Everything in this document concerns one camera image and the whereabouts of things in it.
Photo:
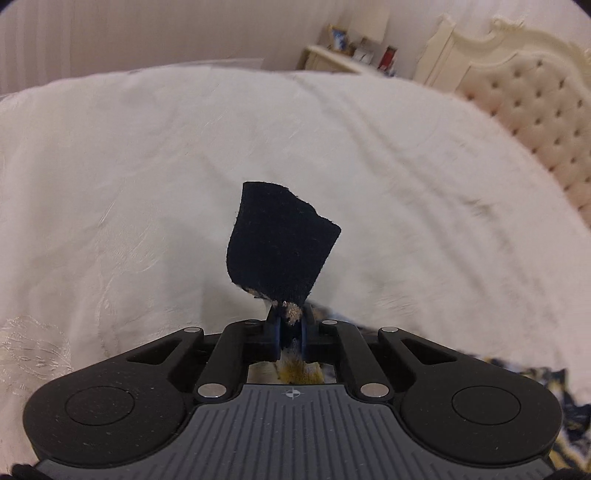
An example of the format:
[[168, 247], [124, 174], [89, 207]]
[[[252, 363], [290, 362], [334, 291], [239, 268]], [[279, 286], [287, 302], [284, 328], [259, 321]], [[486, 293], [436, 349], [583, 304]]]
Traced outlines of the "tufted pink headboard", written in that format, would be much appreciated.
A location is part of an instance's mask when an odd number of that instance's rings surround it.
[[590, 222], [590, 88], [542, 55], [472, 66], [456, 94], [500, 123], [560, 185]]

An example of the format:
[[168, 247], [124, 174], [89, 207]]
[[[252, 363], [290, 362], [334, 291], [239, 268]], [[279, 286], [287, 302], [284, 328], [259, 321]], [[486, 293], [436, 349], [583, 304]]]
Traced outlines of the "red box on nightstand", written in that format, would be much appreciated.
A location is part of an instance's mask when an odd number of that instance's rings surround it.
[[396, 65], [398, 55], [398, 49], [392, 46], [388, 46], [381, 61], [378, 69], [386, 76], [393, 77], [396, 75]]

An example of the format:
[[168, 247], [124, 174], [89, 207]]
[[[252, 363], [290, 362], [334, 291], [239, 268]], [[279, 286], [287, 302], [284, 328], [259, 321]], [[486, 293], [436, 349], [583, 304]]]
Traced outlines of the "cream bedspread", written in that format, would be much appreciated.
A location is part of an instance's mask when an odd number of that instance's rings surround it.
[[1, 103], [1, 465], [45, 382], [189, 325], [260, 318], [225, 253], [242, 184], [341, 236], [311, 298], [368, 327], [566, 370], [590, 399], [590, 231], [469, 103], [398, 79], [167, 67]]

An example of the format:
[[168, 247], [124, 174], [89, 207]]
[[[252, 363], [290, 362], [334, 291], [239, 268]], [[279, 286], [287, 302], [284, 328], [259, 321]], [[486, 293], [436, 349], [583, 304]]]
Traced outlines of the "blue photo frame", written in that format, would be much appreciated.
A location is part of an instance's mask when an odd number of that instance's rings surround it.
[[346, 29], [335, 25], [328, 26], [329, 49], [339, 53], [349, 51], [349, 37]]

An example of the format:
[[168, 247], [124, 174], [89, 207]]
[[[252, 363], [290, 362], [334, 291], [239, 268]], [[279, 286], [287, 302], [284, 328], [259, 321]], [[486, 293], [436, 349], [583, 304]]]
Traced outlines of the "small desk clock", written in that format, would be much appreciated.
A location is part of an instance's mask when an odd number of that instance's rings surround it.
[[373, 58], [374, 52], [367, 48], [358, 47], [353, 53], [353, 59], [365, 65], [370, 65], [370, 63], [372, 63]]

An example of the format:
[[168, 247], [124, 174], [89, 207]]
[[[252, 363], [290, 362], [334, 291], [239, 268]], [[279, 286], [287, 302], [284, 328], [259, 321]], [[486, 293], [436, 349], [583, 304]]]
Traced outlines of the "left table lamp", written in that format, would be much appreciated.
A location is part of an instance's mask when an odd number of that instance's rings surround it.
[[385, 1], [363, 1], [353, 16], [351, 29], [363, 40], [381, 44], [386, 36], [390, 8]]

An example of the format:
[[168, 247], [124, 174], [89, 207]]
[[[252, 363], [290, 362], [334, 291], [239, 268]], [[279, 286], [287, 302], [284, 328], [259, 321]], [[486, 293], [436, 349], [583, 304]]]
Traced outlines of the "cream left nightstand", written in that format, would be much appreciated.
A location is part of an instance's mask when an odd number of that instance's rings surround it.
[[317, 71], [332, 74], [368, 75], [387, 78], [387, 75], [372, 65], [366, 65], [327, 47], [308, 45], [301, 54], [298, 70]]

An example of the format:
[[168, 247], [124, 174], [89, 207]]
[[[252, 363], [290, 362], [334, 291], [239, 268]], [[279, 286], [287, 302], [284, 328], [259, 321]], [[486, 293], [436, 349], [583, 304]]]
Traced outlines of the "patterned knit sweater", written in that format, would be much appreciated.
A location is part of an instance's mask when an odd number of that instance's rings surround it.
[[589, 477], [590, 408], [573, 399], [564, 371], [455, 351], [404, 331], [339, 319], [311, 303], [311, 288], [340, 234], [339, 225], [286, 187], [243, 184], [226, 269], [233, 284], [274, 311], [281, 382], [315, 384], [335, 377], [332, 366], [305, 361], [301, 353], [301, 326], [311, 310], [315, 320], [359, 328], [394, 389], [391, 399], [363, 400], [387, 401], [429, 450], [471, 467], [545, 457], [555, 479]]

